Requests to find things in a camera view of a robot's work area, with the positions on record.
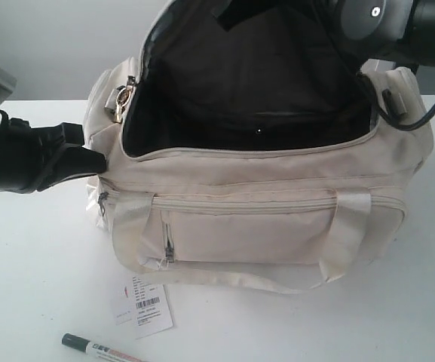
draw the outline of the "zipper pull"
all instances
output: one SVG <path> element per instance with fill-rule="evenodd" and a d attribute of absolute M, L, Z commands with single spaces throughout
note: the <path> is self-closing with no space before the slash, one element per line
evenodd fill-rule
<path fill-rule="evenodd" d="M 170 240 L 167 239 L 167 247 L 165 247 L 165 259 L 167 260 L 167 262 L 175 262 L 174 253 L 175 250 L 173 249 Z"/>
<path fill-rule="evenodd" d="M 102 217 L 105 216 L 106 210 L 105 210 L 105 205 L 103 204 L 104 201 L 107 201 L 109 198 L 109 193 L 108 192 L 102 192 L 99 196 L 98 196 L 98 205 L 100 206 L 100 212 L 102 214 Z"/>

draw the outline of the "open bag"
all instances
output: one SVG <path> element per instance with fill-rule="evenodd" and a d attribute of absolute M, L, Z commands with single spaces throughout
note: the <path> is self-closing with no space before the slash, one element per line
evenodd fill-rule
<path fill-rule="evenodd" d="M 278 8 L 225 32 L 217 3 L 171 2 L 140 59 L 93 87 L 84 132 L 109 169 L 90 179 L 88 210 L 151 283 L 298 293 L 268 276 L 299 279 L 299 265 L 316 266 L 316 285 L 337 280 L 393 240 L 431 128 L 377 116 L 305 15 Z M 365 76 L 404 124 L 425 114 L 409 69 Z"/>

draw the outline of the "front pocket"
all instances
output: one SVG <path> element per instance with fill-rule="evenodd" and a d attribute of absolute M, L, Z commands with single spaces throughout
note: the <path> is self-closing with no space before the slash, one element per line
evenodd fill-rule
<path fill-rule="evenodd" d="M 337 205 L 330 191 L 318 194 L 298 199 L 299 192 L 277 193 L 275 199 L 293 196 L 294 200 L 268 202 L 155 197 L 139 253 L 168 262 L 314 264 L 321 257 Z M 241 197 L 259 200 L 258 195 Z M 400 227 L 405 212 L 401 191 L 372 190 L 363 249 L 378 253 Z"/>

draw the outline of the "white surface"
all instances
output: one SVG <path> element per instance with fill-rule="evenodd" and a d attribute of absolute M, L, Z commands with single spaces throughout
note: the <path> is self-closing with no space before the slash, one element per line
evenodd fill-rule
<path fill-rule="evenodd" d="M 84 107 L 5 105 L 33 125 L 78 122 Z M 113 321 L 106 279 L 121 267 L 85 214 L 84 180 L 1 193 L 0 361 L 92 360 L 60 344 L 67 332 L 149 362 L 435 360 L 435 152 L 407 195 L 409 218 L 382 260 L 303 296 L 169 286 L 175 327 L 136 341 Z"/>

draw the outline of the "bag handle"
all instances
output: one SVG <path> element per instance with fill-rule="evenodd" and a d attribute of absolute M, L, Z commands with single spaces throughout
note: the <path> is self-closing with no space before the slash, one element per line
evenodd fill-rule
<path fill-rule="evenodd" d="M 122 192 L 115 208 L 112 240 L 118 261 L 152 284 L 214 284 L 245 287 L 281 294 L 300 294 L 343 277 L 356 259 L 371 213 L 368 189 L 336 191 L 336 209 L 320 258 L 323 281 L 307 290 L 296 290 L 258 275 L 232 271 L 174 269 L 155 271 L 138 260 L 139 240 L 150 217 L 154 194 Z"/>

